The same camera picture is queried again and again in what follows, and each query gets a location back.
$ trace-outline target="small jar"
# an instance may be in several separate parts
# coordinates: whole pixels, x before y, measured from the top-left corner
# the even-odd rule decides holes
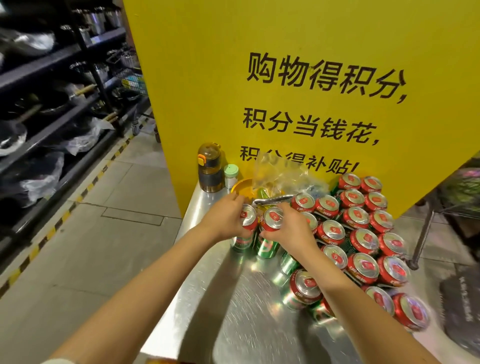
[[[232,190],[232,187],[238,182],[239,168],[235,164],[227,164],[223,168],[225,175],[225,187],[228,193]]]

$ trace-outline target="green jar lid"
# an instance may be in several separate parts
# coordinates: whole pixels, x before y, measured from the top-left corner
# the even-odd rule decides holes
[[[227,164],[223,168],[223,172],[225,173],[225,177],[233,178],[238,176],[239,168],[235,164]]]

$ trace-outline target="metal tabletop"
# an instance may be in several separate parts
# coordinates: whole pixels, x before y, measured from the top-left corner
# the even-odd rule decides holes
[[[207,194],[197,184],[177,239],[226,194]],[[306,310],[291,311],[280,300],[288,277],[274,258],[256,258],[211,248],[187,277],[142,352],[203,363],[361,363],[336,321],[317,326]]]

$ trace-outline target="gray tile floor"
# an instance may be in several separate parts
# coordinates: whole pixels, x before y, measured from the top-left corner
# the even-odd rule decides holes
[[[113,147],[110,158],[124,140]],[[72,194],[74,200],[105,160]],[[133,276],[163,254],[180,227],[180,211],[153,124],[135,137],[73,215],[0,300],[0,363],[38,364]],[[38,244],[68,209],[62,206],[33,239]],[[410,244],[422,226],[424,208],[413,207],[395,230]],[[22,252],[0,275],[3,283],[29,254]],[[438,283],[456,267],[474,264],[442,216],[432,223],[420,269],[405,290],[430,308],[432,325],[415,337],[445,364],[480,364],[442,331]],[[135,364],[144,364],[139,354]]]

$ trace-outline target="yellow board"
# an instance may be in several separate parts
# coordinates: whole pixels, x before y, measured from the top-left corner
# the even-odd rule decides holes
[[[259,150],[377,176],[395,217],[479,148],[477,0],[125,7],[183,213],[204,142],[245,178]]]

